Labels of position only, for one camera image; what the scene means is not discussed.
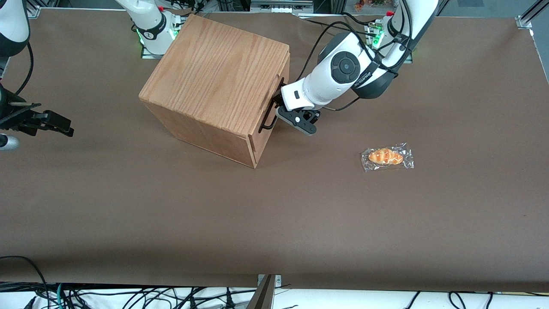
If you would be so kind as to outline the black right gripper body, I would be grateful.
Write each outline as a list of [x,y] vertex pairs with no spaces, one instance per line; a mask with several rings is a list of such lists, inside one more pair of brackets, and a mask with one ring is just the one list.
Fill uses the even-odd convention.
[[42,129],[41,122],[33,111],[40,103],[29,103],[20,96],[1,88],[0,128],[22,133],[37,133]]

